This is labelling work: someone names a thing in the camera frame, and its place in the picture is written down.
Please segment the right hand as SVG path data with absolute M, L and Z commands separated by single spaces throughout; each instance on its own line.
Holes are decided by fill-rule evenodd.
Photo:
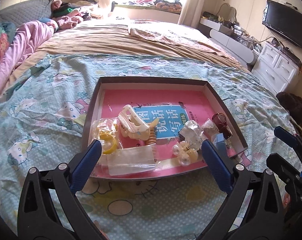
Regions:
M 286 192 L 283 196 L 283 207 L 286 209 L 288 205 L 290 204 L 291 197 L 290 195 Z

